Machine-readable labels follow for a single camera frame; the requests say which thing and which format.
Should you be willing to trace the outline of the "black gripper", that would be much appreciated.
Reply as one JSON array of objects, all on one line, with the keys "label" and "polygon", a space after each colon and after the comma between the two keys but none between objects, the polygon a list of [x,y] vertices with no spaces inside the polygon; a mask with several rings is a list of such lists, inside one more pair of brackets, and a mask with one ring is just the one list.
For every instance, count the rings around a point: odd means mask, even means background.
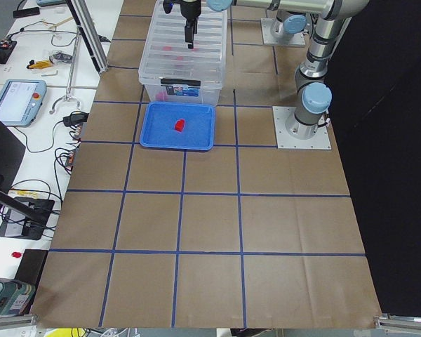
[{"label": "black gripper", "polygon": [[194,24],[191,20],[186,20],[185,42],[188,48],[193,48],[193,34],[197,34],[198,17],[201,15],[201,1],[180,1],[180,12],[184,18],[195,18]]}]

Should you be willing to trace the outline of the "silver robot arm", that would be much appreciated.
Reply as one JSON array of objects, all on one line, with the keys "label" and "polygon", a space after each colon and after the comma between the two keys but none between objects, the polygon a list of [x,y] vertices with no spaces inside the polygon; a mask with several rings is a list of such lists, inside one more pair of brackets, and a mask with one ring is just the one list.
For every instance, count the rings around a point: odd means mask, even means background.
[{"label": "silver robot arm", "polygon": [[328,61],[340,38],[346,20],[360,13],[367,1],[207,1],[215,12],[230,6],[264,8],[290,14],[318,16],[309,38],[305,60],[295,71],[298,101],[294,113],[286,120],[286,130],[294,138],[306,140],[321,127],[319,120],[327,112],[332,93],[323,79]]},{"label": "silver robot arm", "polygon": [[276,12],[269,31],[273,44],[280,46],[304,46],[303,32],[307,26],[304,13],[280,10]]}]

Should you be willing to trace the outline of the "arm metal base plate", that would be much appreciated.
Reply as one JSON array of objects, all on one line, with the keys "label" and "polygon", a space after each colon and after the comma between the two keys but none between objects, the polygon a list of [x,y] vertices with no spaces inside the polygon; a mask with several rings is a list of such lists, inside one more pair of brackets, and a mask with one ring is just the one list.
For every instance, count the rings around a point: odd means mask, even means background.
[{"label": "arm metal base plate", "polygon": [[268,46],[304,47],[303,31],[307,20],[298,15],[289,17],[284,22],[274,18],[261,19],[262,40]]},{"label": "arm metal base plate", "polygon": [[312,126],[295,119],[295,107],[273,106],[276,146],[280,150],[331,150],[324,116]]}]

